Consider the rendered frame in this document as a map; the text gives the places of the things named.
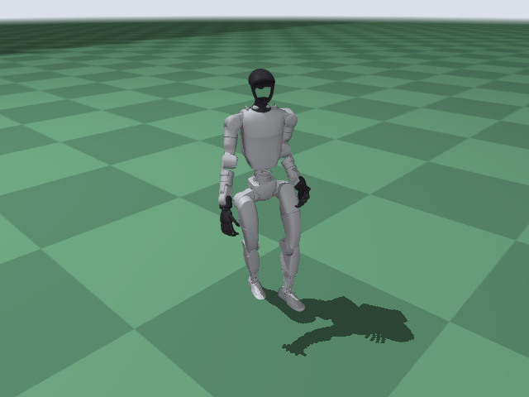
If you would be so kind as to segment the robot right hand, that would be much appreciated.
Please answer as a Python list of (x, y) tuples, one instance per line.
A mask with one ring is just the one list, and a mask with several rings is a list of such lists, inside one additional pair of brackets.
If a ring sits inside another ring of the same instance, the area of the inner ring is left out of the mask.
[(221, 230), (224, 234), (235, 237), (236, 235), (239, 235), (239, 233), (234, 230), (232, 221), (238, 227), (240, 226), (240, 224), (232, 217), (232, 212), (230, 208), (232, 208), (232, 200), (231, 196), (228, 195), (226, 196), (226, 205), (220, 205), (220, 209), (222, 210), (220, 216)]

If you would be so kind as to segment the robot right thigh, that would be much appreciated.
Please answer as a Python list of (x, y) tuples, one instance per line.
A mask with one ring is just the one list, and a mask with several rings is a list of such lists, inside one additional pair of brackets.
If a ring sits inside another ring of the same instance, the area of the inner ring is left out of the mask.
[(245, 248), (250, 253), (253, 250), (259, 250), (259, 220), (257, 208), (254, 200), (252, 189), (246, 189), (237, 193), (233, 198), (233, 203), (238, 210), (239, 224), (243, 232)]

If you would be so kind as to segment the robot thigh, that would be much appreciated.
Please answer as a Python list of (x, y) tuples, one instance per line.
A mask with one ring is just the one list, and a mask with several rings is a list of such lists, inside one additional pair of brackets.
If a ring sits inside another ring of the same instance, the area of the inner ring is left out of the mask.
[(279, 199), (279, 210), (284, 225), (285, 237), (279, 241), (279, 247), (284, 254), (292, 254), (294, 248), (299, 245), (301, 234), (301, 213), (298, 205), (296, 190), (292, 184), (284, 180), (276, 180), (277, 194)]
[(259, 250), (259, 220), (257, 208), (254, 200), (252, 189), (246, 189), (237, 193), (233, 198), (233, 203), (238, 210), (239, 224), (243, 232), (245, 248), (250, 253), (253, 250)]

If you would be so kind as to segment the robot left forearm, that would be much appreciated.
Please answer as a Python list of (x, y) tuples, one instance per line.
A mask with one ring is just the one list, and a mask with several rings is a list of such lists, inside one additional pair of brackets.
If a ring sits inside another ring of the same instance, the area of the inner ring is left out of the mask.
[[(285, 171), (287, 173), (288, 179), (293, 182), (294, 186), (296, 186), (296, 184), (300, 181), (298, 177), (301, 176), (301, 175), (300, 175), (300, 172), (297, 170), (296, 165), (294, 164), (294, 159), (293, 159), (292, 152), (291, 152), (290, 156), (285, 157), (281, 161), (281, 164), (282, 164), (282, 166), (284, 167), (284, 169), (285, 169)], [(305, 180), (305, 182), (306, 182), (306, 180)]]

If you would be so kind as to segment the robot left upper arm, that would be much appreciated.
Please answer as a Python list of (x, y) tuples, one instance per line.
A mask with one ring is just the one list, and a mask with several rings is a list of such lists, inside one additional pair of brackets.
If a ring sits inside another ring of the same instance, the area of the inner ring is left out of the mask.
[(288, 145), (288, 141), (291, 139), (293, 129), (298, 122), (296, 114), (290, 108), (280, 108), (284, 115), (284, 134), (282, 152), (279, 158), (290, 156), (291, 149)]

